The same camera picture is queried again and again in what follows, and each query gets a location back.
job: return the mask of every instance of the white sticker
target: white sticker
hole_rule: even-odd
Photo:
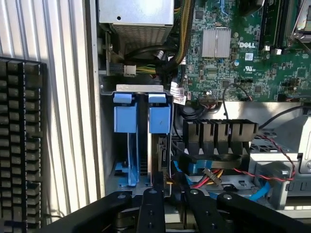
[[[182,97],[174,97],[174,103],[181,104],[181,105],[186,105],[186,100],[187,96],[182,96]]]
[[[254,59],[254,54],[253,53],[247,52],[245,54],[245,60],[246,61],[252,61],[253,59]]]

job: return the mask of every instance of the red and black wire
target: red and black wire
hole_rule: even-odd
[[[267,176],[263,176],[263,175],[255,175],[255,174],[249,173],[247,171],[242,171],[242,170],[239,170],[239,169],[236,169],[236,168],[234,168],[233,170],[235,170],[238,173],[242,173],[242,174],[245,174],[245,175],[248,175],[248,176],[251,176],[251,177],[263,178],[263,179],[268,180],[268,181],[269,180],[275,180],[275,181],[281,181],[281,182],[292,181],[294,179],[294,176],[295,176],[295,164],[293,163],[291,158],[285,153],[285,151],[272,138],[269,138],[269,137],[266,137],[266,136],[259,136],[259,137],[262,138],[262,139],[266,139],[266,140],[270,141],[277,148],[277,150],[280,151],[287,158],[287,160],[291,163],[293,171],[292,171],[292,174],[291,174],[290,178],[288,178],[288,179],[281,179],[281,178],[278,178],[278,177],[267,177]]]

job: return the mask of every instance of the power cable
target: power cable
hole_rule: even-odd
[[[269,120],[267,120],[265,123],[263,123],[262,125],[259,126],[259,129],[262,130],[264,127],[266,127],[267,125],[269,125],[272,121],[274,121],[275,119],[277,119],[278,117],[290,113],[292,111],[298,110],[298,109],[311,109],[311,106],[297,106],[297,107],[293,107],[293,108],[289,108],[279,114],[276,114],[274,117],[270,118]]]

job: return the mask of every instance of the chip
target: chip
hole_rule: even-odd
[[[255,86],[255,93],[261,93],[262,86]]]
[[[203,19],[203,11],[196,11],[195,12],[196,19]]]
[[[223,81],[223,87],[224,87],[224,88],[228,87],[228,86],[229,86],[229,83],[230,83],[229,81]]]

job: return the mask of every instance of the label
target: label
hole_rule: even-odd
[[[181,105],[186,105],[186,100],[187,96],[182,96],[182,97],[174,97],[174,103],[181,104]]]
[[[254,69],[253,67],[246,66],[244,71],[245,72],[253,72],[253,71],[256,71],[256,69]]]
[[[255,49],[256,48],[256,46],[255,46],[255,43],[253,42],[253,43],[248,43],[248,42],[240,42],[239,43],[239,46],[240,46],[240,48],[247,48],[247,49]]]
[[[253,53],[247,52],[245,54],[245,60],[246,61],[252,61],[253,59],[254,59],[254,54]]]

